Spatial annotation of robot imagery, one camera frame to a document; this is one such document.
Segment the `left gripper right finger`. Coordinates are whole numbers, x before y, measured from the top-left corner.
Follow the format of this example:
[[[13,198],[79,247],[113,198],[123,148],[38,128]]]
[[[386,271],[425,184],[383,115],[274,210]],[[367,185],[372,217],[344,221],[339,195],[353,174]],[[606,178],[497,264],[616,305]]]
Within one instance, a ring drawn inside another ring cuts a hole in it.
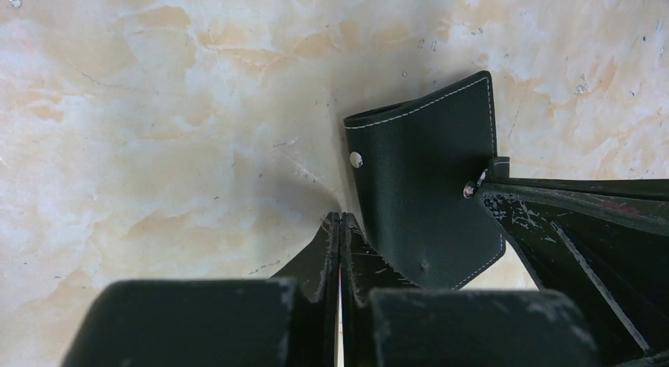
[[[581,310],[553,290],[421,289],[339,225],[346,366],[598,366]]]

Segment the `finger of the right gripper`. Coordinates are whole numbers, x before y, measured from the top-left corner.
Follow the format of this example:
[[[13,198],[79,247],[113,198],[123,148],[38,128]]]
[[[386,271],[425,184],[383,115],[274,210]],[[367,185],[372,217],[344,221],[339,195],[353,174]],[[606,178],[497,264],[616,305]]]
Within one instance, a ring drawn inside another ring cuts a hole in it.
[[[477,202],[541,289],[584,314],[605,365],[668,362],[668,201],[485,182]]]
[[[668,201],[667,179],[560,180],[534,178],[493,178],[491,182],[540,189],[560,189],[580,193],[593,193],[612,197],[629,197],[640,200]]]

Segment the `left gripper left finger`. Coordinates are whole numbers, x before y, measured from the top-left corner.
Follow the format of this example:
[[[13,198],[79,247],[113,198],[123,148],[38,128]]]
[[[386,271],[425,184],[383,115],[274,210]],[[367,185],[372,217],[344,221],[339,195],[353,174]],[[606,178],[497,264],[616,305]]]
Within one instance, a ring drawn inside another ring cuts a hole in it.
[[[265,279],[124,280],[94,300],[65,366],[335,366],[340,216]]]

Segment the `black leather card holder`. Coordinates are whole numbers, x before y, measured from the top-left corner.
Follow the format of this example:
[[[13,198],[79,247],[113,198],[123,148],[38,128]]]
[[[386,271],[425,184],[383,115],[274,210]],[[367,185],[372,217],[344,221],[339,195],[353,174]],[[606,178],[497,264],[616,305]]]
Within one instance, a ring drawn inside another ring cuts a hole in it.
[[[497,155],[491,74],[343,122],[368,241],[411,283],[462,288],[505,252],[485,210],[464,195]]]

